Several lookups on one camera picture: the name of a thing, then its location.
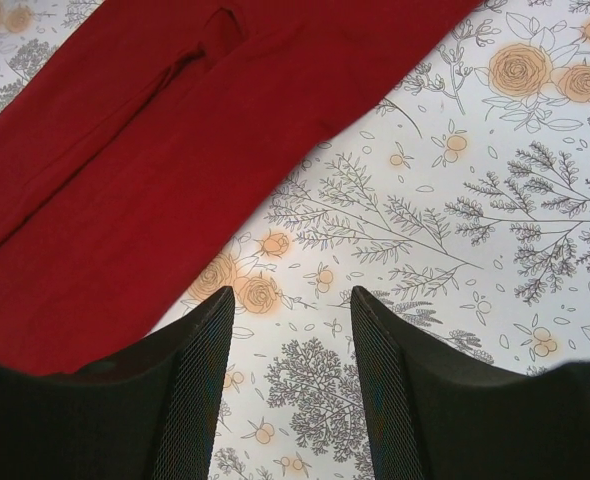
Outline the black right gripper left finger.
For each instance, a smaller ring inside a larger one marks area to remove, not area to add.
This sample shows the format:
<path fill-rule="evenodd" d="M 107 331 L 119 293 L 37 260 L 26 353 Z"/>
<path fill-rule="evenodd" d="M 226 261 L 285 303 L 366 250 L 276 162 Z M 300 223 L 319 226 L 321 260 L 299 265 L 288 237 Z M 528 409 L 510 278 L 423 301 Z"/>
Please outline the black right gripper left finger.
<path fill-rule="evenodd" d="M 204 479 L 234 323 L 224 287 L 71 374 L 0 366 L 0 479 Z"/>

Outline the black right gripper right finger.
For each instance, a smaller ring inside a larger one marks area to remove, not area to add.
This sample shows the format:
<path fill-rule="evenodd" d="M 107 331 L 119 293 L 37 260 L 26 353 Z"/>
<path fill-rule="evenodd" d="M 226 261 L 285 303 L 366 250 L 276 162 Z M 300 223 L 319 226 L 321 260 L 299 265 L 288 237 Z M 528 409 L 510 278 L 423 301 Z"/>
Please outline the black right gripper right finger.
<path fill-rule="evenodd" d="M 590 361 L 538 376 L 491 366 L 363 287 L 351 325 L 378 479 L 590 479 Z"/>

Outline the red t shirt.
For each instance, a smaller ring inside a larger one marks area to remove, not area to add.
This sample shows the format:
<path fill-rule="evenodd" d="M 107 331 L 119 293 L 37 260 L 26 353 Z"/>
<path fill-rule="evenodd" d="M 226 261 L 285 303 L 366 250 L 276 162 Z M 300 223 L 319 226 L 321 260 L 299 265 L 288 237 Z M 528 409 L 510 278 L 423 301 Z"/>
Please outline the red t shirt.
<path fill-rule="evenodd" d="M 103 3 L 0 114 L 0 364 L 71 372 L 145 336 L 474 8 Z"/>

